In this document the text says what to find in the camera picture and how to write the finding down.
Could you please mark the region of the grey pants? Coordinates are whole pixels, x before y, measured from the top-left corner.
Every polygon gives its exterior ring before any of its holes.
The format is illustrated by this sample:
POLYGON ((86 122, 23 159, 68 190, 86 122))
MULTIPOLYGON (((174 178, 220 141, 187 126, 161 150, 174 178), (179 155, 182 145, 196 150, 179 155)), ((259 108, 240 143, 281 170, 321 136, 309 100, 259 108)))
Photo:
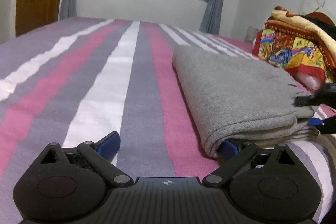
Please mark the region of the grey pants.
POLYGON ((176 46, 172 63, 210 157, 227 139, 270 147, 318 135, 308 124, 316 107, 294 105, 304 91, 283 69, 192 46, 176 46))

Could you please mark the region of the striped pink purple bedsheet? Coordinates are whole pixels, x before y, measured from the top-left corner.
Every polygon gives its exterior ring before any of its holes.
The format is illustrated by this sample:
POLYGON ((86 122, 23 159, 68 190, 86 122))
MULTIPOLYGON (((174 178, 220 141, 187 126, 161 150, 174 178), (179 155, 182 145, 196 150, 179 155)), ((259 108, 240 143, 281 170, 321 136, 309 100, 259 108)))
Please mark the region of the striped pink purple bedsheet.
POLYGON ((335 223, 335 134, 258 146, 222 186, 173 67, 176 46, 261 61, 163 24, 66 19, 1 45, 1 223, 335 223), (111 132, 112 185, 78 152, 111 132))

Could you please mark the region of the black garment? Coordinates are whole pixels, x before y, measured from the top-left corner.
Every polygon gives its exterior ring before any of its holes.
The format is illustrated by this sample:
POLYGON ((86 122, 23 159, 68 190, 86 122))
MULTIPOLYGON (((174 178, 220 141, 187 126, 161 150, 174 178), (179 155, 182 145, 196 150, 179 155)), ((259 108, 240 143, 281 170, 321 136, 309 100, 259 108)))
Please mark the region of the black garment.
POLYGON ((332 24, 325 23, 318 18, 310 18, 306 15, 301 15, 301 17, 307 19, 308 21, 314 23, 315 25, 319 26, 323 31, 325 31, 330 37, 336 39, 336 26, 332 24))

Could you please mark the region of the colourful folded blanket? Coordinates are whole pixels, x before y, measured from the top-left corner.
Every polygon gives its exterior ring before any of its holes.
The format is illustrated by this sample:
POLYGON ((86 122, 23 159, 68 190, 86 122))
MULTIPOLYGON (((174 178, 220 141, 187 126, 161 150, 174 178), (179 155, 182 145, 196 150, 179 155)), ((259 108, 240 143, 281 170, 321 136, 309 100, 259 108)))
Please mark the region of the colourful folded blanket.
POLYGON ((288 23, 269 19, 258 32, 252 53, 291 76, 304 73, 326 83, 335 81, 335 60, 324 42, 288 23))

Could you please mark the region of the wooden headboard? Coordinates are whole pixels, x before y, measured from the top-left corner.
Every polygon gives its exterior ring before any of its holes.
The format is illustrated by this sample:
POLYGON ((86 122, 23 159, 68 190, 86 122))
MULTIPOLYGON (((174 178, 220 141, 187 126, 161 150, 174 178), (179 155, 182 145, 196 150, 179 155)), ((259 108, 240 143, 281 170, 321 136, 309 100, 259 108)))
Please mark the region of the wooden headboard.
POLYGON ((310 18, 315 18, 315 19, 319 19, 320 21, 335 26, 334 22, 324 13, 322 12, 311 12, 309 14, 307 14, 306 16, 310 17, 310 18))

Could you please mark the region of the cream brown patterned blanket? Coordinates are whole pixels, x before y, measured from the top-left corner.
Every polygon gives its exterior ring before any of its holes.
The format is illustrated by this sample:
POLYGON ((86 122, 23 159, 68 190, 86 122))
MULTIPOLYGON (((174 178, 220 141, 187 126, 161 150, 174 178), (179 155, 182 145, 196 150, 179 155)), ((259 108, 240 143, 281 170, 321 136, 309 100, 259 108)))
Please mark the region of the cream brown patterned blanket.
POLYGON ((305 19, 300 15, 296 15, 282 8, 281 6, 277 6, 272 11, 271 15, 279 21, 288 23, 292 26, 296 26, 311 32, 314 32, 323 42, 324 45, 329 50, 330 54, 335 59, 335 39, 330 36, 327 32, 325 32, 322 28, 320 28, 315 23, 305 19))

